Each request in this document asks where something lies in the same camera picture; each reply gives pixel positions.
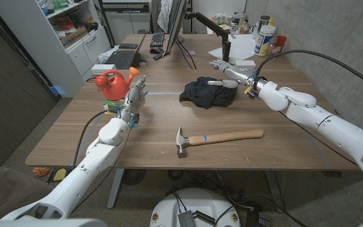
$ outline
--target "white box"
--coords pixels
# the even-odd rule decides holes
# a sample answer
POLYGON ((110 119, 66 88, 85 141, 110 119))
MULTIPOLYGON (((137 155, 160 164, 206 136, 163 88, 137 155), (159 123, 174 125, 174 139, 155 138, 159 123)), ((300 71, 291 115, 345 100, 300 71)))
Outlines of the white box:
POLYGON ((254 61, 243 60, 243 61, 235 61, 234 63, 236 64, 236 66, 245 67, 251 70, 256 68, 256 64, 254 61))
POLYGON ((95 76, 100 76, 107 70, 111 70, 111 69, 116 70, 117 69, 116 65, 114 65, 114 64, 95 64, 92 67, 92 72, 95 76))

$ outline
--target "computer mouse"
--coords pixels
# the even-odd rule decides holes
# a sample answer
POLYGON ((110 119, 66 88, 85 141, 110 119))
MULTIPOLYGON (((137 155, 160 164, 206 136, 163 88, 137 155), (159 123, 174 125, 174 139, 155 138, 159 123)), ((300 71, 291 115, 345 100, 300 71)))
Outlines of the computer mouse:
POLYGON ((151 50, 149 50, 149 53, 151 54, 158 54, 162 53, 163 49, 161 47, 152 47, 151 50))

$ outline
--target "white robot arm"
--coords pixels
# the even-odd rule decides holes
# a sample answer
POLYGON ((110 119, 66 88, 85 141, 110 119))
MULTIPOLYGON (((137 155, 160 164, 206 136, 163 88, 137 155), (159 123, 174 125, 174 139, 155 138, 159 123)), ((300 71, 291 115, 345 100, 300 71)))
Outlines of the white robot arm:
MULTIPOLYGON (((210 63, 215 69, 224 72, 227 77, 235 81, 222 81, 228 88, 237 87, 238 84, 248 86, 245 91, 251 98, 259 97, 274 111, 286 108, 286 116, 294 122, 316 129, 328 140, 336 144, 356 161, 363 171, 363 130, 346 120, 337 117, 327 110, 316 105, 316 99, 307 94, 294 91, 288 87, 277 90, 277 84, 258 78, 245 68, 230 65, 224 61, 210 63)), ((209 85, 222 86, 220 82, 209 81, 209 85)))
POLYGON ((139 115, 134 112, 147 93, 143 91, 145 78, 139 79, 126 94, 117 118, 112 118, 100 129, 99 136, 87 148, 84 160, 49 195, 12 211, 1 220, 34 219, 36 212, 42 219, 67 218, 93 179, 118 158, 124 143, 120 133, 138 121, 139 115))

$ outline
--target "wooden hammer handle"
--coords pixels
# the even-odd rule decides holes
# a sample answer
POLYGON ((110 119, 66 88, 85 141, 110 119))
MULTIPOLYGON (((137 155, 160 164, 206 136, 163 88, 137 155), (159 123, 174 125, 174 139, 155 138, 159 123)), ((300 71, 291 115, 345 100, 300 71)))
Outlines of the wooden hammer handle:
POLYGON ((263 133, 263 129, 252 129, 250 131, 230 132, 211 136, 192 136, 188 137, 188 142, 191 146, 195 146, 201 144, 233 141, 237 139, 261 138, 263 137, 263 133))

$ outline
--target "basketball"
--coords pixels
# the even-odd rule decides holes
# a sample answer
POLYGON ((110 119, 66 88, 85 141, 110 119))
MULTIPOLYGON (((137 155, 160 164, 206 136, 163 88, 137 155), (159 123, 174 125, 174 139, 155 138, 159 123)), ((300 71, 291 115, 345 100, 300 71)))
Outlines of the basketball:
POLYGON ((35 167, 33 169, 33 173, 38 176, 38 177, 42 177, 42 176, 46 176, 50 171, 50 168, 48 167, 35 167))

